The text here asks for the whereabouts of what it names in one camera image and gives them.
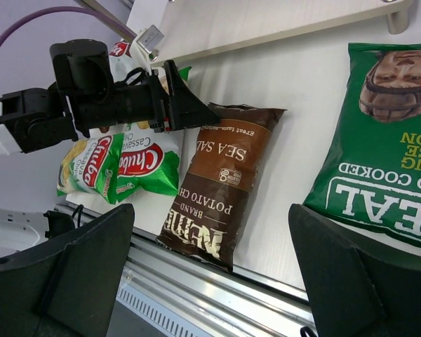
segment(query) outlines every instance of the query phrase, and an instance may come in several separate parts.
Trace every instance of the white shelf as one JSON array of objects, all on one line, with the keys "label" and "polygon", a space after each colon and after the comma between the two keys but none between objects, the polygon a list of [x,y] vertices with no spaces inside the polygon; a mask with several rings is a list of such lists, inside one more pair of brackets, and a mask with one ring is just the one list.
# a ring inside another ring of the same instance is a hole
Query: white shelf
[{"label": "white shelf", "polygon": [[[177,62],[405,11],[413,0],[176,0],[160,26],[159,59]],[[390,29],[406,16],[389,17]]]}]

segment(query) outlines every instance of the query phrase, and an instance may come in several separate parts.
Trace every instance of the white table surface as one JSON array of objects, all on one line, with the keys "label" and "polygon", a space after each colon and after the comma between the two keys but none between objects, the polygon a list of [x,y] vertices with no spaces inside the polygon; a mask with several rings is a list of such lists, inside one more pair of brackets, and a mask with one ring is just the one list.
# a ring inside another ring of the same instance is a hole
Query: white table surface
[{"label": "white table surface", "polygon": [[[377,18],[187,63],[193,66],[190,87],[204,102],[288,109],[272,136],[250,198],[246,230],[234,254],[237,265],[304,288],[288,229],[288,209],[303,202],[326,157],[349,76],[347,44],[421,43],[421,0],[410,19],[409,29],[400,35],[388,34],[386,22]],[[182,176],[197,133],[185,134]],[[111,208],[100,197],[87,194],[68,200],[101,213]],[[136,192],[129,200],[135,206],[135,226],[160,233],[172,200]],[[382,234],[368,236],[421,255],[421,249]]]}]

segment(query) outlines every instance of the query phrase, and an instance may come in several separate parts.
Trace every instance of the kettle brand potato chip bag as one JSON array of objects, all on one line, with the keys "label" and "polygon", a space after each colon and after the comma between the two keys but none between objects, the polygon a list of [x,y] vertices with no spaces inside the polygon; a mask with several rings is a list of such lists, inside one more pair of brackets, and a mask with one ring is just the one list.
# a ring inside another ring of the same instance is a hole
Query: kettle brand potato chip bag
[{"label": "kettle brand potato chip bag", "polygon": [[258,166],[284,110],[209,107],[221,122],[201,127],[196,154],[157,240],[231,270]]},{"label": "kettle brand potato chip bag", "polygon": [[421,246],[421,45],[350,44],[335,136],[305,205]]},{"label": "kettle brand potato chip bag", "polygon": [[115,204],[115,180],[122,143],[121,133],[77,141],[62,160],[58,195],[97,193],[110,204]]},{"label": "kettle brand potato chip bag", "polygon": [[155,133],[145,122],[138,122],[131,124],[123,136],[116,180],[117,200],[122,201],[139,187],[176,195],[184,132]]}]

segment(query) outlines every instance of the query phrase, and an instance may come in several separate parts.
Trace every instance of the purple cable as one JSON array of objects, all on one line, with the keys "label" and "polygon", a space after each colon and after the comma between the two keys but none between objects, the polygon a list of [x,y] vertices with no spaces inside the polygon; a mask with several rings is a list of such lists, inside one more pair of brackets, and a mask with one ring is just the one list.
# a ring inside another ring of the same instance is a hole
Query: purple cable
[{"label": "purple cable", "polygon": [[59,13],[59,12],[76,12],[76,13],[93,15],[96,18],[102,21],[105,21],[108,25],[113,25],[113,26],[118,27],[122,32],[124,32],[128,36],[133,36],[133,33],[129,29],[127,29],[125,25],[122,25],[121,22],[115,21],[103,13],[94,11],[89,8],[60,6],[60,7],[50,7],[50,8],[41,9],[40,11],[29,14],[25,16],[24,18],[21,18],[20,20],[18,20],[16,23],[11,25],[7,30],[5,30],[2,35],[0,35],[0,47],[6,41],[6,39],[9,38],[9,36],[12,33],[14,33],[17,29],[21,28],[25,23],[28,23],[29,21],[33,19],[39,18],[47,14]]}]

